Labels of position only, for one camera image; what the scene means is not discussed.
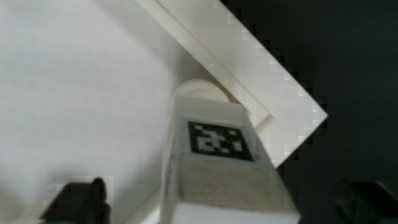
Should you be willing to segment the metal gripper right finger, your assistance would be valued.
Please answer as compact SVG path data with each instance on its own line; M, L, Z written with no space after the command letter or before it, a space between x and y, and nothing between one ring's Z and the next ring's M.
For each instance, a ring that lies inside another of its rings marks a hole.
M398 224L398 182L349 182L338 186L335 224Z

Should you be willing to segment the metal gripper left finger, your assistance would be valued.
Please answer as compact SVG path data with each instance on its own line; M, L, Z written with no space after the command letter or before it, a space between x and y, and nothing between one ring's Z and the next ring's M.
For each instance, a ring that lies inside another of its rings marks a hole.
M43 224L111 224L107 186L102 178L91 183L66 184L42 214Z

